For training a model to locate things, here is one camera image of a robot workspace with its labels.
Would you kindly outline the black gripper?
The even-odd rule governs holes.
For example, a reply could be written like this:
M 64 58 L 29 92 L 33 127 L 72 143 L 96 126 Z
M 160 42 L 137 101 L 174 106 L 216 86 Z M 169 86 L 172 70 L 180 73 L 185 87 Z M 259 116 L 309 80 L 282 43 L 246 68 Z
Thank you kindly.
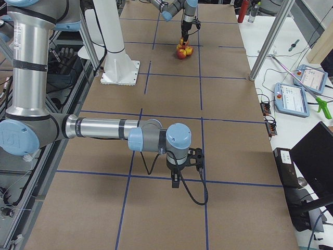
M 179 188 L 180 186 L 180 171 L 185 167 L 190 167 L 190 162 L 186 161 L 180 165 L 172 164 L 167 160 L 167 167 L 171 170 L 171 178 L 172 178 L 172 188 Z
M 190 30 L 190 22 L 183 21 L 181 24 L 182 45 L 188 44 L 188 31 Z

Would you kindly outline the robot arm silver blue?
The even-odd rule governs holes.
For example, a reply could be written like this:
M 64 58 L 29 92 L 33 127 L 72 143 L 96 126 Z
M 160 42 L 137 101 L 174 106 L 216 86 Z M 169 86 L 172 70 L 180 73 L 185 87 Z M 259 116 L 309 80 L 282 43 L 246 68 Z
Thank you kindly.
M 79 1 L 7 1 L 14 22 L 12 105 L 1 122 L 1 148 L 24 156 L 62 139 L 126 140 L 132 151 L 166 154 L 172 186 L 184 182 L 182 170 L 193 154 L 191 131 L 158 120 L 90 119 L 49 112 L 45 107 L 49 32 L 81 27 Z
M 173 1 L 168 3 L 166 1 L 150 1 L 162 14 L 165 21 L 170 21 L 172 18 L 183 10 L 183 17 L 181 22 L 181 38 L 183 39 L 181 44 L 187 45 L 189 30 L 194 24 L 197 28 L 197 31 L 201 28 L 201 22 L 195 16 L 198 1 L 196 0 L 182 0 L 182 1 Z

